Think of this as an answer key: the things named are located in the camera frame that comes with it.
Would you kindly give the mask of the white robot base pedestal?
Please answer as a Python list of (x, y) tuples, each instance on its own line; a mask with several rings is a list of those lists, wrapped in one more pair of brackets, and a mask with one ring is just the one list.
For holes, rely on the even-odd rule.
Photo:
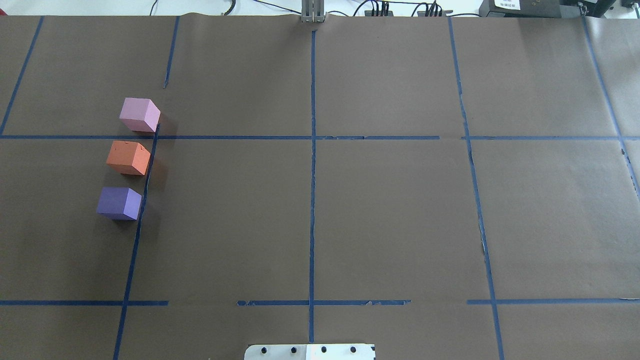
[(374, 344), (304, 343), (254, 344), (247, 347), (245, 360), (375, 360)]

